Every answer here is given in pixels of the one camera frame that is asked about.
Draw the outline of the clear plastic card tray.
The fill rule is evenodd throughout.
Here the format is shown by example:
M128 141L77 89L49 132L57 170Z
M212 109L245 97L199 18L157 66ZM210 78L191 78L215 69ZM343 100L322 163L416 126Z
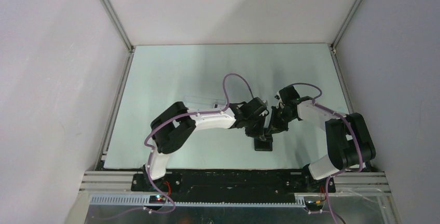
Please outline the clear plastic card tray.
M189 109L198 109L198 110L208 110L211 111L214 107L214 104L221 104L224 107L226 106L225 100L220 99L211 99L206 97L198 97L198 96L190 96L185 95L183 97L184 105Z

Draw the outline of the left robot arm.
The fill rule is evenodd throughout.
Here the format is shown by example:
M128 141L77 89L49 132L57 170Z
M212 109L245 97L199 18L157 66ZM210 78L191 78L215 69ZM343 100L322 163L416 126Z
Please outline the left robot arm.
M267 104L255 97L249 102L227 103L212 109L189 109L182 101L173 103L152 121L151 133L144 143L151 149L145 163L144 185L151 191L163 187L170 155L179 150L196 131L207 129L244 129L246 136L264 133Z

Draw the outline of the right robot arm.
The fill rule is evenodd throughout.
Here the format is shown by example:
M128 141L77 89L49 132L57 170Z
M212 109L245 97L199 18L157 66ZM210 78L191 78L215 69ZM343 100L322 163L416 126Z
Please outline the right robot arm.
M305 166L302 186L309 192L317 191L323 180L345 171L361 171L364 163L376 156L376 149L363 116L343 114L317 102L316 97L301 97L294 85L279 90L272 107L264 137L288 130L293 120L314 124L325 132L327 154Z

